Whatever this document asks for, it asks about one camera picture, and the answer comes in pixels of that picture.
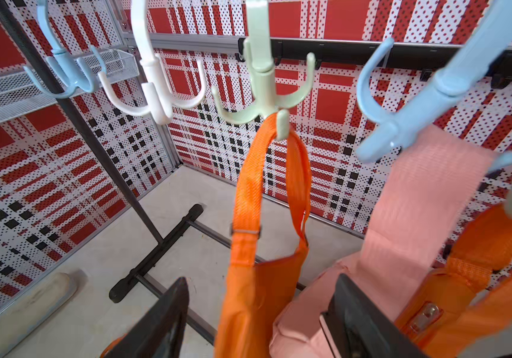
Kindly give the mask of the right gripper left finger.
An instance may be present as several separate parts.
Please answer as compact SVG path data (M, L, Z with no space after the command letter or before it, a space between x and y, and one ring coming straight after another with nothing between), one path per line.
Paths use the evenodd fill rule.
M104 357L179 357L187 324L189 289L183 277L127 332L103 351Z

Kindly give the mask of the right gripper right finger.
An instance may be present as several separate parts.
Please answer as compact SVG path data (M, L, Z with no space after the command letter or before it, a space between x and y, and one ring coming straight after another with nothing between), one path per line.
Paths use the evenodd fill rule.
M332 357L425 356L345 274L319 321Z

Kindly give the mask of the orange bag with black trim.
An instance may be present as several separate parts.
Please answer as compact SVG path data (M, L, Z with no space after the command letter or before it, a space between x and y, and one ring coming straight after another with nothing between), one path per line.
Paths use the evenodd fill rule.
M285 190L290 216L281 233L262 228L263 172L274 140L286 141ZM211 334L215 357L269 357L272 326L296 294L307 258L305 226L310 215L311 168L305 144L291 129L285 110L269 116L258 130L239 173L231 223L223 258L203 250L189 262L221 263L226 275L218 304L219 325Z

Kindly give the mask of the pink bag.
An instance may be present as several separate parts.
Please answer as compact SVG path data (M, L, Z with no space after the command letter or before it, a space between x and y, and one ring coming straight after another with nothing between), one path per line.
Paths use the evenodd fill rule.
M336 261L276 318L272 357L330 357L320 326L341 274L390 320L419 288L497 154L425 128L392 164L361 249Z

